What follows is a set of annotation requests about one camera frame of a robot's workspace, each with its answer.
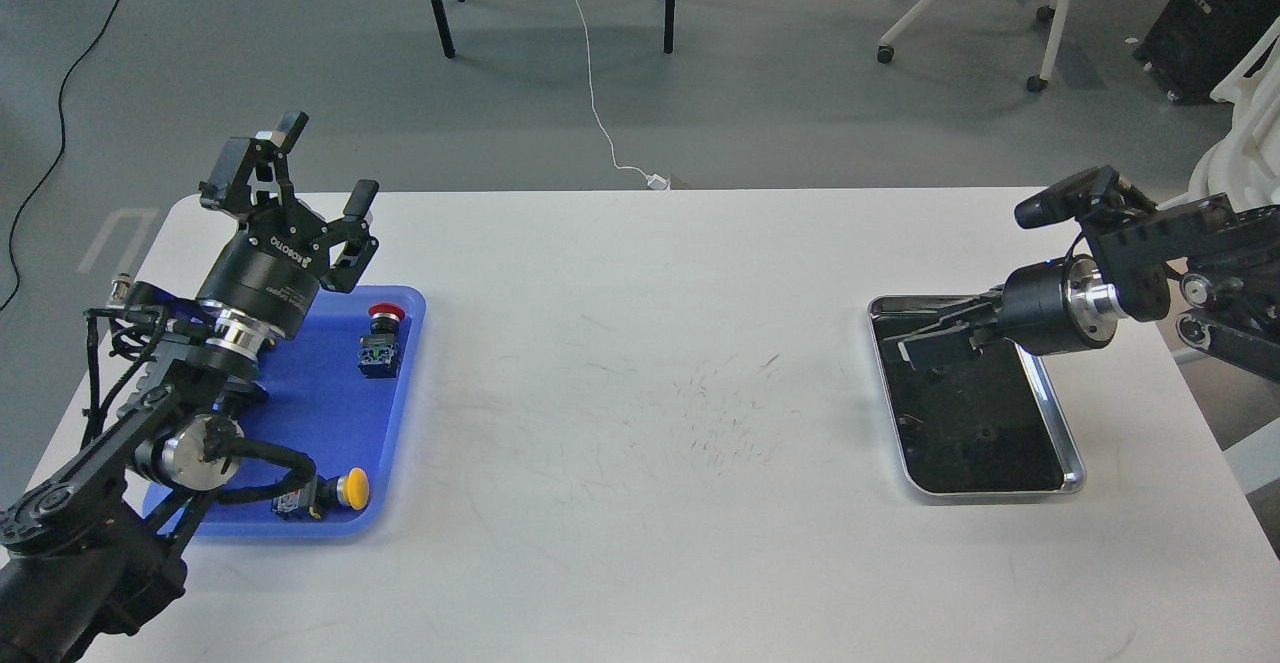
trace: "yellow button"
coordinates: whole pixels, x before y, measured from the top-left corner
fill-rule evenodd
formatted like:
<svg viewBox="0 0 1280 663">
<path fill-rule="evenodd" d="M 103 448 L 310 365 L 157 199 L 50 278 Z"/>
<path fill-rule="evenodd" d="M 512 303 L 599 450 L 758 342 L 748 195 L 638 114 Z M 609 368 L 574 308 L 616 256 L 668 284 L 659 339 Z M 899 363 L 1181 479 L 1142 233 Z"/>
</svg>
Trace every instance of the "yellow button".
<svg viewBox="0 0 1280 663">
<path fill-rule="evenodd" d="M 369 506 L 369 476 L 364 468 L 352 468 L 338 479 L 338 502 L 356 511 L 364 511 Z"/>
</svg>

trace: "gray floor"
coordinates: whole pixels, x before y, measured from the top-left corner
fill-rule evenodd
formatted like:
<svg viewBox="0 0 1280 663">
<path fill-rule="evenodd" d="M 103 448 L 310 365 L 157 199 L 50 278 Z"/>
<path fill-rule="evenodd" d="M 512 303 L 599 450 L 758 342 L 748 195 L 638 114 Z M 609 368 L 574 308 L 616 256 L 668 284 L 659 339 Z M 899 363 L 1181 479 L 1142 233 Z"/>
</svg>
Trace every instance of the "gray floor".
<svg viewBox="0 0 1280 663">
<path fill-rule="evenodd" d="M 0 0 L 5 225 L 52 160 L 59 79 L 110 1 Z M 1170 106 L 1130 58 L 1126 38 L 1167 0 L 1074 0 L 1042 95 L 1023 88 L 1044 37 L 1034 0 L 948 0 L 891 67 L 874 61 L 876 40 L 915 0 L 678 1 L 672 56 L 659 1 L 582 6 L 620 161 L 695 188 L 1046 186 L 1111 163 L 1166 198 L 1230 127 L 1229 108 Z M 357 177 L 385 189 L 643 186 L 612 170 L 595 129 L 573 0 L 448 10 L 453 61 L 428 0 L 123 0 L 68 86 L 67 157 L 17 236 L 23 285 L 0 314 L 0 500 L 20 493 L 82 376 L 79 312 L 128 259 L 122 225 L 77 271 L 102 221 L 195 192 L 229 134 L 311 113 L 293 156 L 303 195 Z M 0 291 L 12 284 L 0 271 Z"/>
</svg>

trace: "cylindrical motor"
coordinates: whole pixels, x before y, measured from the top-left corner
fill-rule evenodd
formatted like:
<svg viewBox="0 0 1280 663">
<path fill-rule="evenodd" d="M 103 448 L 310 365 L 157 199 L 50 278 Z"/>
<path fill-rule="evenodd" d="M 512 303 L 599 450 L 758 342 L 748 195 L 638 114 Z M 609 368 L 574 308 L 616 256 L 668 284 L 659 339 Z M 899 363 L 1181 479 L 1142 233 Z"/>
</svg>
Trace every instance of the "cylindrical motor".
<svg viewBox="0 0 1280 663">
<path fill-rule="evenodd" d="M 1097 349 L 1111 343 L 1117 317 L 1115 288 L 1092 257 L 1056 259 L 1019 268 L 1005 282 L 996 326 L 1033 356 Z"/>
<path fill-rule="evenodd" d="M 236 421 L 219 413 L 196 413 L 178 430 L 161 439 L 147 439 L 133 452 L 133 470 L 165 486 L 214 490 L 239 470 L 238 458 L 207 458 L 205 452 L 215 430 L 243 438 Z"/>
<path fill-rule="evenodd" d="M 264 253 L 266 244 L 289 259 Z M 303 270 L 310 262 L 310 252 L 303 256 L 274 236 L 260 241 L 239 233 L 223 248 L 196 298 L 236 308 L 292 339 L 320 291 L 320 280 Z"/>
</svg>

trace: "black cable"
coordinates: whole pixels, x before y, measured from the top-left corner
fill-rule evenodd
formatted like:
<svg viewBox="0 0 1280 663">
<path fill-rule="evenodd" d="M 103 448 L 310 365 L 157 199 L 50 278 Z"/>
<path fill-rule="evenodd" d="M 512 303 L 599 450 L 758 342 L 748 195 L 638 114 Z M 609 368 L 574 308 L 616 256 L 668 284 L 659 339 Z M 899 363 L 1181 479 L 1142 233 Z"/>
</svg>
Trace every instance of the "black cable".
<svg viewBox="0 0 1280 663">
<path fill-rule="evenodd" d="M 96 420 L 88 421 L 84 425 L 84 440 L 93 440 L 95 438 L 102 435 L 102 427 L 105 426 L 106 422 L 106 413 L 111 411 L 111 404 L 115 403 L 115 397 L 120 394 L 120 390 L 124 390 L 124 385 L 128 384 L 128 381 L 132 380 L 133 376 L 138 375 L 138 371 L 142 370 L 142 366 L 152 362 L 151 353 L 155 353 L 155 349 L 159 348 L 160 346 L 160 340 L 164 339 L 164 326 L 165 321 L 168 321 L 169 317 L 165 315 L 164 308 L 148 312 L 151 312 L 151 315 L 155 316 L 155 325 L 152 326 L 151 330 L 151 340 L 147 340 L 146 347 L 142 348 L 142 351 L 138 353 L 138 357 L 134 358 L 132 363 L 129 363 L 128 370 L 125 370 L 124 375 L 122 375 L 120 379 L 115 381 L 115 385 L 111 387 L 111 390 L 106 390 L 106 398 L 104 398 L 101 403 L 95 402 L 93 408 L 97 410 L 97 417 Z"/>
<path fill-rule="evenodd" d="M 97 438 L 93 434 L 95 421 L 101 420 L 101 413 L 99 412 L 99 395 L 101 394 L 102 384 L 101 376 L 99 375 L 97 367 L 97 314 L 93 311 L 87 311 L 84 314 L 84 320 L 88 324 L 88 334 L 84 338 L 84 349 L 88 356 L 88 408 L 84 410 L 84 435 L 81 438 L 81 449 L 88 448 L 91 440 Z"/>
<path fill-rule="evenodd" d="M 270 500 L 285 493 L 298 490 L 311 483 L 316 475 L 315 461 L 310 454 L 275 445 L 261 440 L 247 438 L 228 438 L 218 453 L 221 457 L 236 454 L 241 458 L 257 458 L 273 466 L 288 468 L 289 472 L 271 485 L 238 486 L 232 490 L 218 491 L 218 502 L 225 504 L 253 503 L 257 500 Z"/>
<path fill-rule="evenodd" d="M 1070 259 L 1075 257 L 1075 247 L 1083 239 L 1084 239 L 1084 230 L 1080 230 L 1079 236 L 1075 236 L 1075 239 L 1071 242 L 1071 247 L 1066 250 L 1066 256 L 1062 256 L 1065 261 L 1070 261 Z"/>
<path fill-rule="evenodd" d="M 9 303 L 13 301 L 15 294 L 18 294 L 18 289 L 22 288 L 22 271 L 18 270 L 18 257 L 15 257 L 13 252 L 13 239 L 14 234 L 18 233 L 18 220 L 22 218 L 22 212 L 27 210 L 27 204 L 31 204 L 31 200 L 36 197 L 41 186 L 45 186 L 45 180 L 49 180 L 54 168 L 56 168 L 63 160 L 63 154 L 67 154 L 67 113 L 63 110 L 63 97 L 64 93 L 67 93 L 67 82 L 72 78 L 72 72 L 76 70 L 79 63 L 97 47 L 97 42 L 102 38 L 102 35 L 106 33 L 106 26 L 111 24 L 111 17 L 115 15 L 115 10 L 120 6 L 120 1 L 122 0 L 115 0 L 115 3 L 111 3 L 111 10 L 106 13 L 106 20 L 102 20 L 102 28 L 97 31 L 97 35 L 95 35 L 92 44 L 88 44 L 88 47 L 84 49 L 76 61 L 72 63 L 72 67 L 67 69 L 67 76 L 63 77 L 63 83 L 58 86 L 58 156 L 54 157 L 54 163 L 50 163 L 49 170 L 45 172 L 45 175 L 40 177 L 40 183 L 37 183 L 36 187 L 31 189 L 31 193 L 23 198 L 20 206 L 18 206 L 18 212 L 14 212 L 13 225 L 9 225 L 9 266 L 13 268 L 14 282 L 13 292 L 4 300 L 4 303 L 0 303 L 0 312 L 9 307 Z"/>
</svg>

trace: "black power cord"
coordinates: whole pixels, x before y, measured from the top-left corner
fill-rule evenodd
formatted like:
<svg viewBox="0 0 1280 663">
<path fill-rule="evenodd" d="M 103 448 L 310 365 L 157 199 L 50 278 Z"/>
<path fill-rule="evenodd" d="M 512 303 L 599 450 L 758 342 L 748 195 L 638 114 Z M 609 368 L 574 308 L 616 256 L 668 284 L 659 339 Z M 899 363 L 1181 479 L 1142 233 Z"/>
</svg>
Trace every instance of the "black power cord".
<svg viewBox="0 0 1280 663">
<path fill-rule="evenodd" d="M 102 28 L 97 31 L 97 35 L 95 35 L 92 44 L 88 44 L 88 47 L 84 49 L 76 61 L 72 63 L 72 67 L 67 69 L 67 76 L 63 77 L 63 83 L 58 86 L 58 154 L 54 157 L 54 163 L 50 163 L 49 170 L 45 172 L 45 175 L 40 177 L 40 183 L 37 183 L 36 187 L 31 189 L 31 193 L 23 198 L 20 206 L 18 206 L 18 212 L 14 212 L 13 224 L 9 225 L 9 266 L 13 268 L 14 283 L 13 292 L 4 300 L 4 303 L 0 303 L 0 311 L 9 307 L 9 303 L 13 301 L 15 294 L 18 294 L 18 289 L 22 288 L 22 271 L 18 270 L 18 257 L 15 257 L 13 252 L 13 239 L 14 234 L 18 233 L 18 220 L 22 218 L 22 212 L 27 210 L 27 204 L 31 204 L 31 200 L 40 192 L 41 186 L 45 186 L 45 182 L 49 180 L 54 168 L 56 168 L 63 160 L 63 154 L 67 154 L 67 113 L 63 110 L 63 97 L 64 93 L 67 93 L 67 82 L 72 78 L 72 72 L 76 70 L 79 63 L 97 47 L 97 42 L 102 38 L 102 35 L 106 33 L 106 26 L 111 24 L 111 17 L 115 15 L 115 10 L 120 6 L 120 1 L 122 0 L 115 0 L 115 3 L 111 3 L 111 10 L 106 12 L 106 20 L 102 20 Z"/>
</svg>

